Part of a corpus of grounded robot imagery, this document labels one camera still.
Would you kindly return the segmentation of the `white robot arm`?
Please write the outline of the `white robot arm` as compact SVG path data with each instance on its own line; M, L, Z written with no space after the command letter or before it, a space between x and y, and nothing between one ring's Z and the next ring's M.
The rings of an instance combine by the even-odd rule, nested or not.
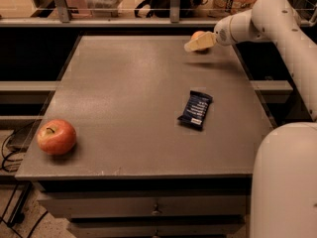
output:
M188 52L241 42L273 43L289 74L258 81L254 89L278 100L296 90L311 120L271 131L253 171L250 238L317 238L317 46L300 29L287 0L257 0L252 9L220 20L184 45Z

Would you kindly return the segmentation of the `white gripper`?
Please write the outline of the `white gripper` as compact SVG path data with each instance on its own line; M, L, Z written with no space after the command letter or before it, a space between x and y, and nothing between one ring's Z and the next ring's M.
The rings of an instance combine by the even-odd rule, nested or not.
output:
M232 20L232 16L221 19L215 25L214 33L209 31L195 32L191 36L190 40L184 45L184 49L187 52L204 51L206 49L212 48L216 44L216 41L222 46L234 45L237 41L231 32Z

